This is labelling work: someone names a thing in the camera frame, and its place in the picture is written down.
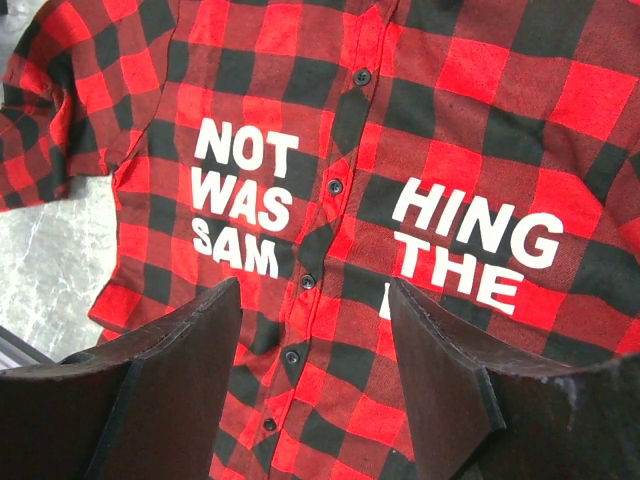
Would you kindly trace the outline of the red black plaid shirt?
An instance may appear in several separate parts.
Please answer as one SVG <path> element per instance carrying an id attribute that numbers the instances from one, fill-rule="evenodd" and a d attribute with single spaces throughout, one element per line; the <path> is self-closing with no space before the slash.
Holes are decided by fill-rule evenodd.
<path id="1" fill-rule="evenodd" d="M 395 277 L 518 348 L 639 348 L 635 1 L 49 1 L 1 207 L 111 175 L 105 339 L 235 276 L 213 479 L 412 479 Z"/>

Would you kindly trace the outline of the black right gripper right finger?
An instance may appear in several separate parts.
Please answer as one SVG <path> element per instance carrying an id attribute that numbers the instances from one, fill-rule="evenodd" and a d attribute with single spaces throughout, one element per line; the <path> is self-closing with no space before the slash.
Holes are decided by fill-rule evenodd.
<path id="1" fill-rule="evenodd" d="M 389 293 L 422 479 L 635 479 L 639 358 L 571 367 L 512 347 L 409 283 Z"/>

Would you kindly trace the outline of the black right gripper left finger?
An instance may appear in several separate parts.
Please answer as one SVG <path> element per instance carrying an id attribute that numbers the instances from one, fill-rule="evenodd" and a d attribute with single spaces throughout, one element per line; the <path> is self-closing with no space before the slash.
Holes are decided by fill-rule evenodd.
<path id="1" fill-rule="evenodd" d="M 205 479 L 241 326 L 227 279 L 50 365 L 1 374 L 5 479 Z"/>

